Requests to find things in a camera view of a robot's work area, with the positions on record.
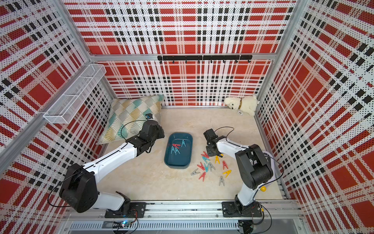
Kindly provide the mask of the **teal plastic storage box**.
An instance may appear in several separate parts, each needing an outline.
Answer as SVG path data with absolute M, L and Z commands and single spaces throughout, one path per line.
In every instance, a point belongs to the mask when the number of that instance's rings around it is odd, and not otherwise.
M 191 162 L 193 137 L 189 133 L 175 132 L 169 136 L 164 163 L 172 169 L 186 169 Z

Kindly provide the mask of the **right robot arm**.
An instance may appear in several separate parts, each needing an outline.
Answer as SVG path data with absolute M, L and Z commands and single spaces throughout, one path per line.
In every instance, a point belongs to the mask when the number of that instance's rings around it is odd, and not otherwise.
M 253 207 L 257 192 L 270 182 L 274 175 L 270 157 L 265 156 L 257 144 L 245 146 L 231 142 L 225 136 L 216 135 L 213 129 L 206 130 L 204 137 L 210 157 L 224 154 L 236 159 L 243 181 L 242 188 L 235 197 L 237 209 L 242 211 Z

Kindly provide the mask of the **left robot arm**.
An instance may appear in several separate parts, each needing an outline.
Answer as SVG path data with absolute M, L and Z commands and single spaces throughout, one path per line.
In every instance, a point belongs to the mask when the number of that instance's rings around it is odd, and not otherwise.
M 163 128 L 157 121 L 146 120 L 139 134 L 117 149 L 87 164 L 69 166 L 59 191 L 60 198 L 78 213 L 106 209 L 115 215 L 127 215 L 131 200 L 120 192 L 100 192 L 97 184 L 119 166 L 150 151 L 156 140 L 164 137 Z

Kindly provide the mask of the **grey clothespin centre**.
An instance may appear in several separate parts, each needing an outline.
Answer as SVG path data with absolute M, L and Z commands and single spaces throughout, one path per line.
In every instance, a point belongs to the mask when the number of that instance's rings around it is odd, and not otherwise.
M 208 164 L 208 169 L 209 169 L 210 171 L 212 171 L 212 170 L 215 170 L 215 167 L 212 165 L 212 163 L 209 163 L 209 164 Z

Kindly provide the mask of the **grey clothespin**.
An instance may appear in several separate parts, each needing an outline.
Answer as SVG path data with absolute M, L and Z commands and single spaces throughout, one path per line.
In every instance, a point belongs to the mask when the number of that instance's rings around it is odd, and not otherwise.
M 225 181 L 224 181 L 224 178 L 223 176 L 220 176 L 220 179 L 219 179 L 219 186 L 225 186 Z
M 192 173 L 191 173 L 191 176 L 194 176 L 194 175 L 197 175 L 197 174 L 200 174 L 199 172 L 199 169 L 195 169 Z
M 215 167 L 212 165 L 212 163 L 209 163 L 209 164 L 208 164 L 208 169 L 209 169 L 210 171 L 212 171 L 212 170 L 215 170 Z

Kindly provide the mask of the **red clothespin bottom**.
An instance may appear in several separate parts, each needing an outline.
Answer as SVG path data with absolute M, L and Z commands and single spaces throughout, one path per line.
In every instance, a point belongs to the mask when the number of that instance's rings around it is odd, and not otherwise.
M 205 181 L 206 172 L 203 172 L 202 175 L 199 177 L 199 179 L 202 179 L 202 181 Z

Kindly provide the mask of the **yellow clothespin lower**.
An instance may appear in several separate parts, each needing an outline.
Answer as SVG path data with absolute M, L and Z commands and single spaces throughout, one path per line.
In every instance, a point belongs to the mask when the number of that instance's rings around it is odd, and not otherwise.
M 225 175 L 225 178 L 227 178 L 230 174 L 231 174 L 231 170 L 227 170 L 225 172 L 223 172 L 223 175 Z

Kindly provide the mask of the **grey clothespin left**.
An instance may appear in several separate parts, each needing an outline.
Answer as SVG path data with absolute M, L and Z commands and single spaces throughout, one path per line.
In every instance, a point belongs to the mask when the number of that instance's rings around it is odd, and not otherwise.
M 191 176 L 194 176 L 194 175 L 197 175 L 197 174 L 200 174 L 199 172 L 199 169 L 195 169 L 192 173 L 191 173 Z

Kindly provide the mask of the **grey clothespin bottom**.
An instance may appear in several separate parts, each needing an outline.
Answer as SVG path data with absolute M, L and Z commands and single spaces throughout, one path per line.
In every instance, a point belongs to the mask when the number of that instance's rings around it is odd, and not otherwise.
M 219 186 L 225 186 L 225 181 L 224 181 L 224 178 L 223 176 L 220 176 L 220 179 L 219 179 Z

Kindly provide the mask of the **white plush dog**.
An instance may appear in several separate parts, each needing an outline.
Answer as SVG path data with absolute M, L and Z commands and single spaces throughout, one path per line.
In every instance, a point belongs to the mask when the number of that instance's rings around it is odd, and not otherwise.
M 224 105 L 229 109 L 238 111 L 239 114 L 246 113 L 250 116 L 255 116 L 255 111 L 260 102 L 257 100 L 257 96 L 248 97 L 226 97 L 224 99 Z

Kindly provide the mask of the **patterned cushion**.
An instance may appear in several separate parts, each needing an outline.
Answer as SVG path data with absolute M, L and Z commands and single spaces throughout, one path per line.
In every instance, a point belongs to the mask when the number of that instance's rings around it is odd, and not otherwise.
M 121 141 L 139 134 L 147 114 L 161 122 L 161 104 L 164 95 L 141 97 L 137 99 L 112 100 L 109 119 L 98 144 Z

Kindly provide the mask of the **green circuit board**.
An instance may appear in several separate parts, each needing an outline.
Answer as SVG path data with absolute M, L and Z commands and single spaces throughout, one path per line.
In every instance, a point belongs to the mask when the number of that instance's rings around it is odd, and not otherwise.
M 124 221 L 114 221 L 113 228 L 114 229 L 127 229 L 130 228 L 133 224 L 132 221 L 124 220 Z

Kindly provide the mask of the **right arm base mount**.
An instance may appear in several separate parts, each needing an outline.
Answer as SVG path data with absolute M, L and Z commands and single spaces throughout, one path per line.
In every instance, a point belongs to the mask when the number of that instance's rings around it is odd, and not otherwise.
M 247 206 L 243 206 L 240 202 L 222 202 L 222 211 L 224 217 L 262 217 L 259 202 L 255 201 Z

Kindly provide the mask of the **aluminium front rail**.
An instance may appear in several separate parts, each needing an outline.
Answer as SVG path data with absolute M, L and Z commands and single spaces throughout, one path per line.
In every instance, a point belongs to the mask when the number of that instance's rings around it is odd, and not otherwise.
M 233 205 L 228 208 L 222 205 L 222 200 L 154 200 L 133 203 L 137 206 L 138 214 L 131 211 L 129 215 L 116 215 L 107 213 L 106 210 L 88 210 L 77 213 L 68 209 L 63 216 L 63 221 L 99 221 L 138 218 L 146 220 L 221 220 L 221 219 L 260 219 L 264 214 L 265 219 L 293 219 L 303 218 L 300 205 L 295 200 L 259 200 L 261 208 L 254 207 L 251 214 L 239 215 Z

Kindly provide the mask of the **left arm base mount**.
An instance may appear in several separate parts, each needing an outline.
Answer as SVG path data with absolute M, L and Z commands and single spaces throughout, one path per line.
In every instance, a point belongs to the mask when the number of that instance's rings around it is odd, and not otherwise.
M 130 198 L 121 192 L 116 191 L 117 194 L 124 198 L 124 202 L 121 207 L 114 211 L 107 209 L 105 218 L 143 218 L 146 203 L 145 202 L 131 202 Z

